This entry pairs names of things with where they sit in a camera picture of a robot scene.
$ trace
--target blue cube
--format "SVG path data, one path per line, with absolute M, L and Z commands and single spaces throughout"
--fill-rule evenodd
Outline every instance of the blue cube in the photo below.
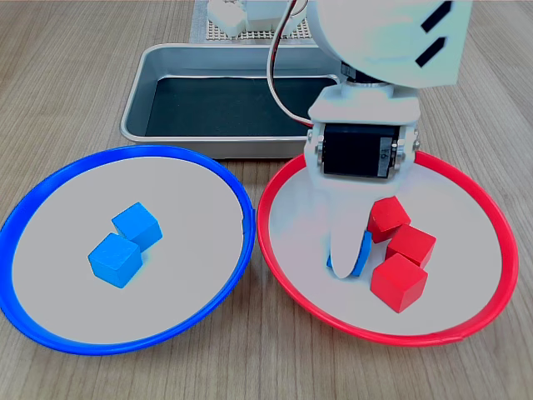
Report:
M 141 252 L 163 237 L 157 220 L 139 202 L 118 214 L 112 222 L 118 233 L 138 245 Z
M 142 267 L 141 250 L 133 242 L 109 233 L 89 254 L 92 272 L 117 288 L 124 288 Z

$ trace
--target blue object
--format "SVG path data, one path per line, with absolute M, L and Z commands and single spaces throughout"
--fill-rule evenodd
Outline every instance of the blue object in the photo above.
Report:
M 47 198 L 64 183 L 86 171 L 101 167 L 102 165 L 139 157 L 175 158 L 195 163 L 214 172 L 227 183 L 237 196 L 244 215 L 244 240 L 241 255 L 238 261 L 236 260 L 235 270 L 224 287 L 209 303 L 203 306 L 186 321 L 167 329 L 165 332 L 133 342 L 117 344 L 89 344 L 59 337 L 33 321 L 31 317 L 27 315 L 17 299 L 17 294 L 15 293 L 12 281 L 12 263 L 18 241 L 27 224 L 32 219 L 33 214 L 44 202 L 46 202 Z M 60 352 L 84 356 L 105 356 L 141 350 L 164 342 L 186 331 L 199 323 L 217 308 L 232 292 L 233 288 L 241 279 L 242 274 L 246 271 L 247 265 L 250 262 L 250 257 L 252 256 L 255 240 L 256 214 L 252 202 L 242 184 L 220 163 L 197 152 L 179 147 L 162 145 L 136 145 L 98 152 L 67 165 L 40 182 L 22 199 L 3 224 L 2 230 L 0 231 L 0 249 L 2 249 L 2 256 L 0 257 L 0 308 L 9 322 L 11 322 L 22 334 L 43 346 Z
M 142 256 L 134 242 L 109 233 L 89 254 L 89 262 L 96 277 L 122 289 L 142 267 Z
M 366 265 L 366 262 L 368 261 L 368 258 L 370 256 L 370 251 L 372 250 L 372 233 L 369 231 L 365 231 L 363 234 L 363 240 L 361 242 L 361 248 L 359 250 L 359 256 L 357 256 L 356 265 L 351 272 L 350 275 L 353 277 L 360 277 L 361 273 L 363 272 L 363 268 Z M 327 258 L 326 265 L 329 268 L 333 268 L 333 265 L 331 264 L 331 256 Z
M 120 235 L 138 245 L 141 253 L 163 237 L 157 220 L 139 202 L 122 211 L 112 222 Z

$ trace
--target cable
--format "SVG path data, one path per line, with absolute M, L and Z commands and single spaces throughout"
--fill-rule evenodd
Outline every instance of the cable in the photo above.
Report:
M 309 3 L 309 0 L 306 0 L 304 3 L 303 3 L 303 6 L 301 6 L 301 8 L 296 11 L 296 12 L 293 12 L 291 14 L 291 17 L 295 17 L 296 15 L 298 15 L 299 13 L 301 13 L 303 10 L 305 10 L 305 8 L 307 7 L 307 4 Z
M 287 5 L 285 14 L 281 18 L 280 24 L 277 27 L 276 33 L 274 33 L 274 40 L 272 41 L 272 44 L 270 46 L 270 52 L 268 53 L 268 64 L 266 67 L 266 80 L 268 81 L 268 87 L 270 88 L 270 93 L 274 97 L 274 100 L 276 101 L 276 104 L 278 107 L 291 119 L 305 125 L 306 127 L 312 128 L 313 122 L 309 119 L 298 117 L 297 115 L 293 114 L 287 107 L 283 105 L 281 102 L 281 99 L 278 97 L 276 89 L 274 88 L 274 64 L 276 61 L 276 55 L 277 55 L 277 49 L 280 46 L 281 41 L 281 34 L 283 33 L 283 29 L 285 29 L 286 23 L 291 17 L 291 12 L 296 6 L 297 0 L 289 0 L 289 4 Z

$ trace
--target red cube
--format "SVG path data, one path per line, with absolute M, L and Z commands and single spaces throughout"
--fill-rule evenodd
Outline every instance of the red cube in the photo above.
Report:
M 381 243 L 392 238 L 401 225 L 410 223 L 411 219 L 396 196 L 388 197 L 374 203 L 367 230 L 372 232 L 374 243 Z
M 386 248 L 385 259 L 401 254 L 420 268 L 430 261 L 436 238 L 410 225 L 402 225 Z
M 427 272 L 400 254 L 385 260 L 372 273 L 371 291 L 386 305 L 401 313 L 420 298 Z

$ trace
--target plate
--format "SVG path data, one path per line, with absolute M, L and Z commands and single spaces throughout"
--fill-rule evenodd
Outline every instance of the plate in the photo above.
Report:
M 469 337 L 511 300 L 518 277 L 515 238 L 494 201 L 464 173 L 418 152 L 397 194 L 411 225 L 437 238 L 424 293 L 398 314 L 370 291 L 387 242 L 373 244 L 360 277 L 340 280 L 326 267 L 327 202 L 313 190 L 305 166 L 297 157 L 269 182 L 257 226 L 272 273 L 317 318 L 376 343 L 422 347 Z
M 88 254 L 140 202 L 163 238 L 124 289 Z M 0 307 L 23 334 L 65 353 L 146 348 L 187 330 L 237 285 L 255 242 L 244 187 L 221 164 L 169 146 L 120 147 L 39 183 L 0 231 Z

